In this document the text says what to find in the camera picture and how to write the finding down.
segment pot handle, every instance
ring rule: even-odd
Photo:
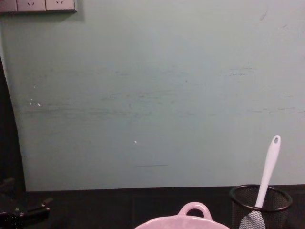
[[[186,215],[190,210],[197,209],[203,213],[203,217],[208,220],[212,220],[211,213],[206,205],[199,202],[192,202],[186,204],[178,213],[178,215]]]

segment mesh pencil holder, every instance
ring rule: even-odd
[[[242,185],[230,191],[232,200],[232,229],[282,229],[287,221],[288,211],[292,205],[289,194],[269,187],[262,208],[256,208],[255,203],[259,185]],[[259,227],[253,226],[249,220],[244,220],[251,214]]]

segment pink ceramic dish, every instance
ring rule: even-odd
[[[191,209],[200,210],[204,217],[187,216]],[[209,209],[202,203],[192,202],[185,205],[176,216],[152,219],[136,229],[229,229],[212,220]]]

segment power socket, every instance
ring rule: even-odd
[[[17,12],[16,0],[0,0],[0,12]]]
[[[76,0],[46,0],[47,10],[76,11]]]
[[[17,0],[19,12],[46,11],[45,0]]]

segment light green wall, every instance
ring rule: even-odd
[[[303,1],[79,7],[1,18],[28,190],[305,183]]]

